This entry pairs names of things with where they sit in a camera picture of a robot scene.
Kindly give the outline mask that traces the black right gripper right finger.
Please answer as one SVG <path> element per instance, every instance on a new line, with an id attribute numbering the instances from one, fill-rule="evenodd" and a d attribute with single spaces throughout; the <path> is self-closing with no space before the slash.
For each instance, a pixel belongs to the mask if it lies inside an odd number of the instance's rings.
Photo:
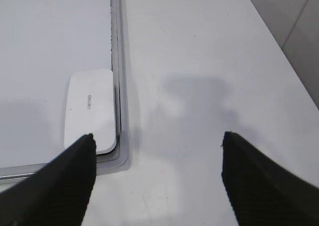
<path id="1" fill-rule="evenodd" d="M 317 226 L 319 189 L 225 132 L 222 181 L 240 226 Z"/>

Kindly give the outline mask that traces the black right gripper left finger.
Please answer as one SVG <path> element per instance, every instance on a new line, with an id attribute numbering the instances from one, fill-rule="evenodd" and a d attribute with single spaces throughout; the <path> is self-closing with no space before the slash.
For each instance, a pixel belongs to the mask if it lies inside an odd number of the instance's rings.
<path id="1" fill-rule="evenodd" d="M 96 142 L 83 135 L 58 157 L 0 194 L 2 226 L 80 226 L 97 175 Z"/>

